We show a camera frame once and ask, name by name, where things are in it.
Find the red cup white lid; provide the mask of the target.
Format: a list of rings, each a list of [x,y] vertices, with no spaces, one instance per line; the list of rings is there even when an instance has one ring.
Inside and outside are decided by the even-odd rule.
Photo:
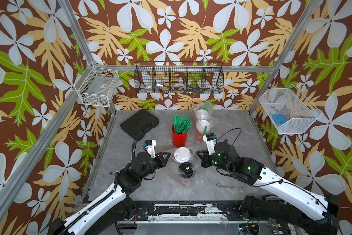
[[[188,162],[190,158],[191,158],[191,152],[186,147],[180,147],[176,149],[174,152],[174,159],[176,162],[180,164]]]
[[[197,110],[196,117],[198,119],[208,119],[210,117],[209,113],[206,110]]]
[[[212,124],[210,122],[210,120],[206,120],[206,119],[198,119],[196,121],[196,125],[195,125],[195,137],[196,137],[196,142],[200,143],[202,141],[202,137],[203,137],[203,132],[204,132],[204,127],[208,126],[207,132],[211,129]]]

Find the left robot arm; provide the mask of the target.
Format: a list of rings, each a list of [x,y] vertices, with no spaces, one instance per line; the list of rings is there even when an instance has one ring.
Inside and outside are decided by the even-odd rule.
[[[62,220],[49,225],[49,235],[98,235],[110,225],[131,218],[136,203],[129,197],[142,181],[157,169],[167,165],[169,152],[159,152],[153,158],[147,152],[134,156],[122,170],[115,173],[114,182],[94,201]]]

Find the clear plastic carrier bag front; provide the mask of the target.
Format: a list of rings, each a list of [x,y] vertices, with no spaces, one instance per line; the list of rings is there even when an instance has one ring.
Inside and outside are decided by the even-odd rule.
[[[212,117],[213,104],[210,101],[194,105],[193,112],[195,114],[195,141],[201,143],[203,136],[208,134],[211,128],[219,123],[219,120]]]

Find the red cup white lid front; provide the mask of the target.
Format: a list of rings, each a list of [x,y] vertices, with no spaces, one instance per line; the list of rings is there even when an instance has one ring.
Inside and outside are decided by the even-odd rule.
[[[196,142],[200,143],[202,141],[202,137],[203,137],[203,132],[204,132],[204,127],[208,126],[207,132],[211,129],[212,124],[210,122],[210,120],[206,120],[206,119],[198,119],[196,121],[196,125],[195,125],[195,137],[196,137]]]

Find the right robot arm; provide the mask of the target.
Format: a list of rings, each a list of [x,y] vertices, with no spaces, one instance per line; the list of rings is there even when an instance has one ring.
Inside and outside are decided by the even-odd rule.
[[[196,155],[203,168],[215,167],[218,173],[248,186],[261,188],[284,201],[283,204],[246,196],[241,204],[243,215],[266,217],[286,222],[310,235],[335,235],[338,231],[338,202],[332,197],[312,193],[284,179],[252,158],[241,157],[227,142],[207,144]]]

